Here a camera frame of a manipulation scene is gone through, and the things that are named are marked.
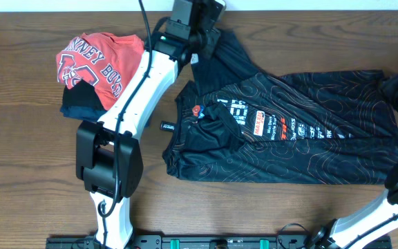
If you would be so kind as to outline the black orange-lined jersey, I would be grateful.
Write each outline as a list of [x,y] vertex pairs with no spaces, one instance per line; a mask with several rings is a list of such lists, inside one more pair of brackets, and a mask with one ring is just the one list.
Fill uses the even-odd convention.
[[163,152],[167,173],[206,182],[380,185],[398,162],[398,128],[380,70],[275,76],[235,34],[191,59]]

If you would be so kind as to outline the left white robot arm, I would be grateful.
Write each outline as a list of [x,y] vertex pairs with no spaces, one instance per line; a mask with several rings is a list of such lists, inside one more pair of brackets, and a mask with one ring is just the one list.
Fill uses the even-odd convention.
[[144,126],[191,56],[211,55],[219,38],[213,28],[188,37],[154,32],[147,44],[135,35],[111,33],[83,34],[70,44],[70,73],[106,93],[107,112],[77,130],[76,177],[95,204],[94,248],[128,246],[130,197],[143,172]]

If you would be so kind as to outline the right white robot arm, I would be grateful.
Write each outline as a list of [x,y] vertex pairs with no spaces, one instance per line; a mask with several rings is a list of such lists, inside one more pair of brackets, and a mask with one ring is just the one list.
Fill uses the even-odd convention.
[[[378,91],[398,112],[398,75],[379,83]],[[398,163],[388,173],[385,190],[359,211],[334,219],[307,240],[306,248],[365,248],[398,228]]]

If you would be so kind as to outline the orange printed t-shirt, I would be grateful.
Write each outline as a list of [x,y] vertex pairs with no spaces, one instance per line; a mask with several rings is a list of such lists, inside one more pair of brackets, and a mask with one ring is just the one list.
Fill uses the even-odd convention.
[[137,35],[84,33],[56,55],[57,81],[67,89],[81,81],[90,84],[108,111],[132,80],[143,53],[144,42]]

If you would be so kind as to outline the black folded shirt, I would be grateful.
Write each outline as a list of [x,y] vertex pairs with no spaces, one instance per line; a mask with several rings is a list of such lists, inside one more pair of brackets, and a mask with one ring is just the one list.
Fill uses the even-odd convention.
[[71,89],[68,89],[66,86],[64,87],[62,105],[64,107],[88,107],[104,111],[104,107],[95,92],[95,88],[83,80]]

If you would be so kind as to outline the navy folded shirt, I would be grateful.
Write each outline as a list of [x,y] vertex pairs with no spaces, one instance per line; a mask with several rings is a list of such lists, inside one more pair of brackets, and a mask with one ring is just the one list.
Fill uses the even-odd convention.
[[97,122],[98,119],[106,113],[105,110],[97,110],[90,107],[64,106],[60,108],[63,116],[77,120]]

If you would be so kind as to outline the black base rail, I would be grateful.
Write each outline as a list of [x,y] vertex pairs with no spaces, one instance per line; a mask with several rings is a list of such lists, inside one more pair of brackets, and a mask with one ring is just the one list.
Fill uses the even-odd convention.
[[[135,236],[126,249],[299,249],[305,247],[304,235],[279,237],[161,237],[160,235]],[[55,237],[46,240],[46,249],[101,248],[93,236],[84,238]]]

